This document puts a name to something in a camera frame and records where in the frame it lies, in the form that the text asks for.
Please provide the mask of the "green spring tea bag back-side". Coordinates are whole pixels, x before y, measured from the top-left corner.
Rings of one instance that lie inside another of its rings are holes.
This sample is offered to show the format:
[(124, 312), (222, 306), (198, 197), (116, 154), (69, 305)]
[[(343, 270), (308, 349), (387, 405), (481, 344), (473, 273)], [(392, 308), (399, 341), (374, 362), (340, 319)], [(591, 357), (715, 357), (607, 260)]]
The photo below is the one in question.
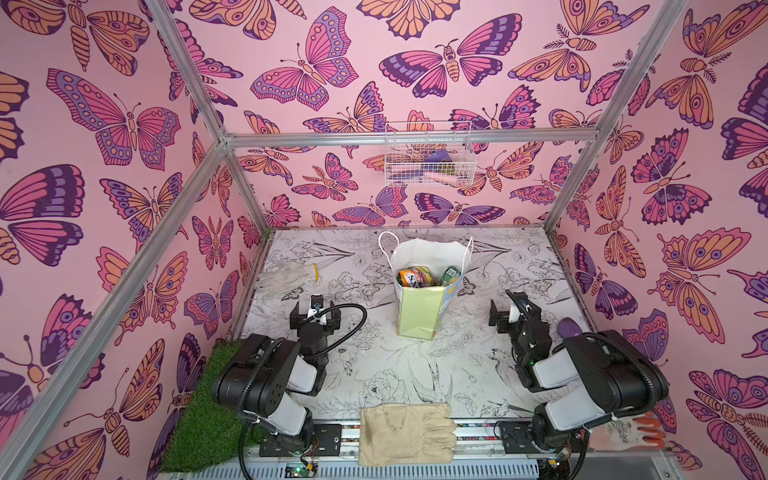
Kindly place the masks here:
[(462, 271), (454, 266), (448, 267), (441, 276), (440, 285), (448, 287), (459, 281), (462, 277)]

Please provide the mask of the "white paper bag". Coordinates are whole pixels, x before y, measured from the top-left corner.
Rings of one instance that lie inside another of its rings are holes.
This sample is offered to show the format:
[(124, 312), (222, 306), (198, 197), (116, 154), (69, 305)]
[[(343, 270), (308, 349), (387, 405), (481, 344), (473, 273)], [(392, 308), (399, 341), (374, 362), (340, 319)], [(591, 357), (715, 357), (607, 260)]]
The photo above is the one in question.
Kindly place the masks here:
[[(401, 337), (431, 340), (435, 337), (440, 322), (452, 299), (457, 295), (471, 263), (475, 242), (465, 243), (434, 242), (411, 239), (402, 242), (392, 232), (383, 232), (378, 237), (378, 247), (383, 253), (393, 275), (398, 308), (397, 334)], [(428, 267), (435, 285), (425, 288), (404, 288), (399, 285), (396, 274), (412, 266)], [(440, 285), (444, 271), (454, 266), (462, 271), (459, 281), (448, 287)]]

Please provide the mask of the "orange Fox's candy bag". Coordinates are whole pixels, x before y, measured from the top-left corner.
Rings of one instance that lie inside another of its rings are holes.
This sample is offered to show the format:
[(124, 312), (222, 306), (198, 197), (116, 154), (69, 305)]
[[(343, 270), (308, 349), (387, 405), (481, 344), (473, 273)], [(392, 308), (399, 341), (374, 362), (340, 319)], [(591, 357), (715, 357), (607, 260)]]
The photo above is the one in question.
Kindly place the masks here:
[(404, 288), (425, 288), (435, 285), (430, 269), (425, 266), (412, 266), (399, 270), (396, 279)]

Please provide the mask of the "orange white garden glove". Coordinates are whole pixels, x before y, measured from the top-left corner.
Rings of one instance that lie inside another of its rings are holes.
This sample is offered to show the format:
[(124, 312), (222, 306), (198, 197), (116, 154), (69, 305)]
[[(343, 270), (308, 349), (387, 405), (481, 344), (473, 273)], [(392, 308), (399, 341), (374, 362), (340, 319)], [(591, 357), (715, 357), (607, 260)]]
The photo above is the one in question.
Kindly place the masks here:
[(661, 450), (666, 445), (666, 434), (653, 413), (622, 418), (595, 427), (589, 448), (600, 452), (626, 450)]

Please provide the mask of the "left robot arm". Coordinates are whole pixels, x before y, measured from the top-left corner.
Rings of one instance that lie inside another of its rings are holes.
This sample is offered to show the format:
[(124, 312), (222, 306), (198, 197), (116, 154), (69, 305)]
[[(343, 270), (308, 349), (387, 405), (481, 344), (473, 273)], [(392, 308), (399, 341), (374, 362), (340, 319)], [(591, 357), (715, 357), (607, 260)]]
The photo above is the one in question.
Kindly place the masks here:
[(267, 434), (259, 455), (321, 454), (340, 451), (341, 426), (318, 424), (309, 408), (293, 396), (317, 396), (327, 378), (329, 354), (365, 325), (367, 309), (357, 303), (325, 302), (310, 297), (289, 314), (295, 340), (252, 334), (220, 372), (211, 388), (215, 404), (244, 422), (241, 437), (254, 426)]

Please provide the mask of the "purple pink garden trowel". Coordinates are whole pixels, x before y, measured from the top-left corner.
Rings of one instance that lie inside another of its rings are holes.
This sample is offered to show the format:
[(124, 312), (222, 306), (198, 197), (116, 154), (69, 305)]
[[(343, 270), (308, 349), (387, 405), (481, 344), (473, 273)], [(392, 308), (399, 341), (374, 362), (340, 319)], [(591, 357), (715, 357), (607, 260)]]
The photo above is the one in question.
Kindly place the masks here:
[(558, 322), (557, 333), (562, 338), (572, 338), (582, 334), (583, 330), (575, 320), (565, 317)]

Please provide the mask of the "beige work glove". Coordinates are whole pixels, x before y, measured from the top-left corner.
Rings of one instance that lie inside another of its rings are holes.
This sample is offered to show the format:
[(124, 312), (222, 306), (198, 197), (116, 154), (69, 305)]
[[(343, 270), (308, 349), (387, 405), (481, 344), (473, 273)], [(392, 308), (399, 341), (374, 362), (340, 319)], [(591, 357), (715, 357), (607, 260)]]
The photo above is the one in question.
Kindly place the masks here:
[(365, 408), (358, 463), (364, 467), (449, 464), (457, 446), (456, 429), (446, 403)]

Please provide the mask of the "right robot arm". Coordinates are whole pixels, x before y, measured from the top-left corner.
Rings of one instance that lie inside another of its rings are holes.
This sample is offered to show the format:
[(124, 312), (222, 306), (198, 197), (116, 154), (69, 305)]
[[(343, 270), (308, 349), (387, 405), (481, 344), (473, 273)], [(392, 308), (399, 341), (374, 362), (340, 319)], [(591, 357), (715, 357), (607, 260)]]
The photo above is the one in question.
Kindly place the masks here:
[(618, 332), (579, 333), (555, 346), (541, 308), (523, 292), (506, 295), (510, 309), (491, 303), (488, 325), (509, 338), (521, 385), (542, 393), (579, 383), (536, 406), (528, 420), (499, 421), (495, 430), (506, 453), (582, 451), (592, 428), (644, 415), (668, 398), (669, 383), (660, 368)]

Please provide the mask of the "green artificial grass mat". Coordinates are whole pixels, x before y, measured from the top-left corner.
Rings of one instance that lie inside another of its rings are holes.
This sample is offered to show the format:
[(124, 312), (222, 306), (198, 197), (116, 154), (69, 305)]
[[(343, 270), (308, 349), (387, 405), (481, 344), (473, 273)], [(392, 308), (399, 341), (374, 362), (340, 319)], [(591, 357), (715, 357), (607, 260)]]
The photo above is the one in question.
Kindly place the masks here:
[(198, 386), (182, 414), (163, 457), (160, 471), (196, 472), (238, 456), (244, 423), (212, 400), (211, 389), (223, 369), (244, 345), (222, 342), (211, 352)]

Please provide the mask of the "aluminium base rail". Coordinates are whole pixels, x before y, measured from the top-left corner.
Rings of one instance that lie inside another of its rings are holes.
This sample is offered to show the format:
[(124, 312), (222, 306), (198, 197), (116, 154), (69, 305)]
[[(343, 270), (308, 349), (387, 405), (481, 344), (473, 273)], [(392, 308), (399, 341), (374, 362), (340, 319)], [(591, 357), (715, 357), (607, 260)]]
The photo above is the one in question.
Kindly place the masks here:
[(571, 479), (583, 430), (538, 441), (526, 419), (459, 419), (421, 435), (375, 438), (358, 422), (320, 423), (299, 437), (271, 434), (239, 446), (246, 479)]

